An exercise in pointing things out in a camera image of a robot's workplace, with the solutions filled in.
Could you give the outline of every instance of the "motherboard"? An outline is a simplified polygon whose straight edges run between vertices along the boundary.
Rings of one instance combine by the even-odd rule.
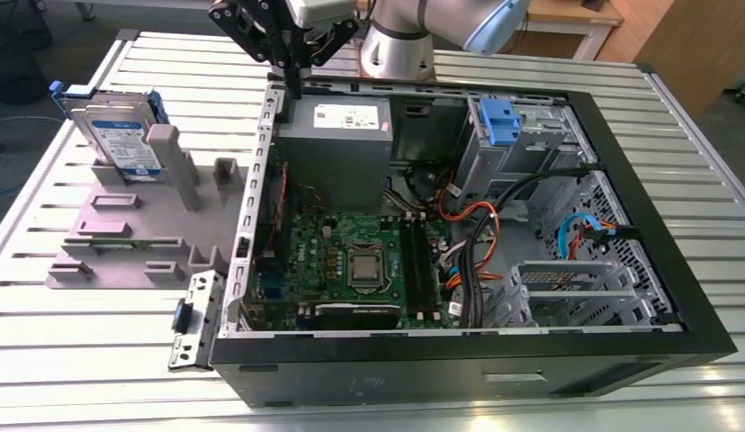
[[[447,224],[419,216],[295,216],[285,272],[257,275],[267,327],[442,329]]]

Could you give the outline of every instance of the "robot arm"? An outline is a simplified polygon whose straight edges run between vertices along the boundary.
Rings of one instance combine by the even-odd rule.
[[[299,99],[300,78],[356,33],[353,10],[355,0],[221,0],[208,16],[249,57],[273,65]]]
[[[361,48],[371,77],[426,79],[434,70],[431,33],[480,54],[496,52],[531,0],[375,0]],[[357,30],[355,0],[219,0],[209,18],[257,62],[283,75],[292,98],[300,79]]]
[[[434,71],[431,33],[464,50],[499,51],[531,0],[377,0],[361,48],[371,77],[420,80]]]

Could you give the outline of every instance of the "power supply label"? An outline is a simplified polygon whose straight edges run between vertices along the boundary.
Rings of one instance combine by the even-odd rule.
[[[151,181],[161,172],[145,131],[136,121],[92,121],[93,133],[115,166],[131,180]]]
[[[319,104],[313,108],[313,127],[332,129],[379,129],[377,107]]]

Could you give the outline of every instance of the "hard drive label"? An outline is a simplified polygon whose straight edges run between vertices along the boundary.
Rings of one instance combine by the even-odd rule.
[[[145,131],[136,121],[92,121],[93,133],[115,166],[131,180],[152,181],[161,166],[145,143]]]

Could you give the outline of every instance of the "open computer tower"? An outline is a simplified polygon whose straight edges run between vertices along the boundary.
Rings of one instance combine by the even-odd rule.
[[[588,94],[304,86],[265,91],[171,369],[208,360],[251,406],[348,405],[595,396],[735,352]]]

